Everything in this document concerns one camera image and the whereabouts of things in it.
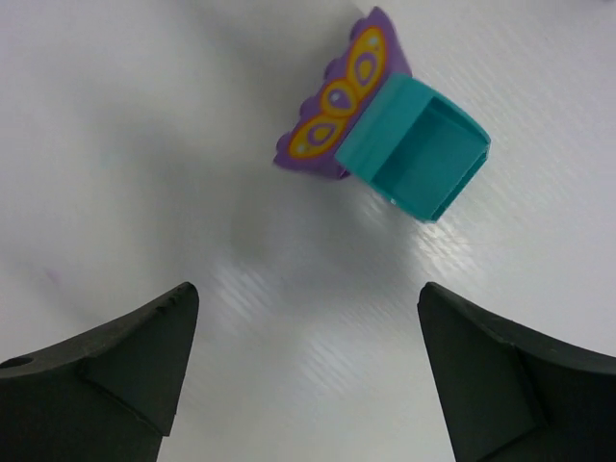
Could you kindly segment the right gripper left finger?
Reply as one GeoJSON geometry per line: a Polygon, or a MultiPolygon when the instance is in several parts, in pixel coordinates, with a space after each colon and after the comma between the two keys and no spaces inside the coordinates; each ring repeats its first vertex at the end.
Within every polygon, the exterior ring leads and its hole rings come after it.
{"type": "Polygon", "coordinates": [[[185,282],[113,321],[2,362],[2,460],[157,460],[197,316],[197,289],[185,282]]]}

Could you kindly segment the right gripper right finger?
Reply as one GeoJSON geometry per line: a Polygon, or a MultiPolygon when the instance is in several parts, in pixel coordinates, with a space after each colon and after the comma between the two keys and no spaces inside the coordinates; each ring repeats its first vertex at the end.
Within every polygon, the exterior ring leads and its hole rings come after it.
{"type": "Polygon", "coordinates": [[[429,282],[418,315],[458,461],[612,461],[615,359],[429,282]]]}

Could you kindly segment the purple printed lego brick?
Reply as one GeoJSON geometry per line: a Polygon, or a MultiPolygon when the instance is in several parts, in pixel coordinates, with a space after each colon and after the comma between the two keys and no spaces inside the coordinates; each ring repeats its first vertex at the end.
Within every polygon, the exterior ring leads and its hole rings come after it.
{"type": "Polygon", "coordinates": [[[345,52],[326,66],[318,91],[299,108],[295,127],[276,144],[278,167],[344,179],[335,155],[393,74],[412,74],[393,21],[374,7],[352,26],[345,52]]]}

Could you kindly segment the teal lego block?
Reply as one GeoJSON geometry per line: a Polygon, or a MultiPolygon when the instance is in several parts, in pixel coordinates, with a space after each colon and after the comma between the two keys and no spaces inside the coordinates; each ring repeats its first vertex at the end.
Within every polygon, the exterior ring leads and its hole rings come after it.
{"type": "Polygon", "coordinates": [[[335,159],[411,217],[435,222],[487,160],[487,132],[440,92],[394,73],[335,159]]]}

